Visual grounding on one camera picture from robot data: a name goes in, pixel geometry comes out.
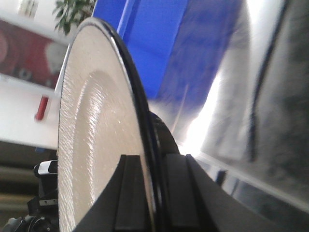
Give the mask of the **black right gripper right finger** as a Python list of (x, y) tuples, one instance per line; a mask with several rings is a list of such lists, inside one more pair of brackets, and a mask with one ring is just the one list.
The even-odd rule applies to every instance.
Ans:
[(221, 189), (190, 155), (165, 157), (171, 232), (278, 232)]

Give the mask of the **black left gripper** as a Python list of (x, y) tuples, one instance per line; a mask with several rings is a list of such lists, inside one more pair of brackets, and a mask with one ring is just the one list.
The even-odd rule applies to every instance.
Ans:
[(37, 164), (33, 171), (38, 178), (38, 195), (28, 201), (29, 215), (58, 215), (58, 160)]

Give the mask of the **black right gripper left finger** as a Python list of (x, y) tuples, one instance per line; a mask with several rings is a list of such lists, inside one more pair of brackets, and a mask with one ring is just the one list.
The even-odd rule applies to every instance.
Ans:
[(150, 232), (140, 156), (121, 155), (107, 186), (75, 232)]

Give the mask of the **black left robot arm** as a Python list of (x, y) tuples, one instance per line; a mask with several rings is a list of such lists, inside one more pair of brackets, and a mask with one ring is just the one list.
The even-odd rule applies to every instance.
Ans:
[(4, 232), (58, 232), (58, 160), (37, 164), (34, 175), (39, 180), (38, 195), (28, 201), (28, 215), (12, 217), (3, 227)]

